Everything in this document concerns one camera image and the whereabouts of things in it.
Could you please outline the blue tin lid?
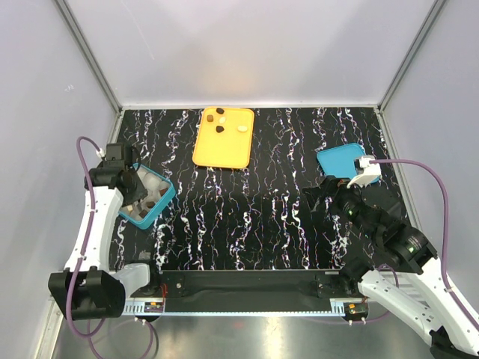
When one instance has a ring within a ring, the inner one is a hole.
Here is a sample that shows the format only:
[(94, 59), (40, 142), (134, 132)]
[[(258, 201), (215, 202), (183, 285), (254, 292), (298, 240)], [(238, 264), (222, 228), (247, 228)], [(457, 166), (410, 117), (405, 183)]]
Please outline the blue tin lid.
[(364, 155), (359, 144), (351, 143), (319, 151), (317, 161), (326, 176), (351, 180), (357, 174), (355, 160)]

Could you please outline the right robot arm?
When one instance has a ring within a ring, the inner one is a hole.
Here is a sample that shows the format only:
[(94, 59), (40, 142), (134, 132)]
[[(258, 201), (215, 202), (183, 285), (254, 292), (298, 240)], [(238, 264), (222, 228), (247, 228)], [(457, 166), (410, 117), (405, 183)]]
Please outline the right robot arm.
[(478, 357), (478, 313), (446, 287), (437, 250), (403, 217), (394, 193), (333, 176), (303, 193), (315, 218), (337, 216), (352, 228), (353, 246), (339, 271), (344, 294), (381, 304), (421, 336), (435, 358)]

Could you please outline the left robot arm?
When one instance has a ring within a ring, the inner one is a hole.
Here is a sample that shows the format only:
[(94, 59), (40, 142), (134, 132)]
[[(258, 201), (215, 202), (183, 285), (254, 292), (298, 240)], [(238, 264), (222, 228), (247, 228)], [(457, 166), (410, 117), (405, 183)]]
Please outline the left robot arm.
[(78, 237), (64, 269), (49, 276), (48, 288), (70, 321), (117, 318), (137, 290), (157, 294), (162, 278), (146, 263), (111, 273), (109, 251), (120, 210), (145, 198), (137, 168), (139, 153), (125, 143), (99, 150), (100, 163), (85, 171), (85, 209)]

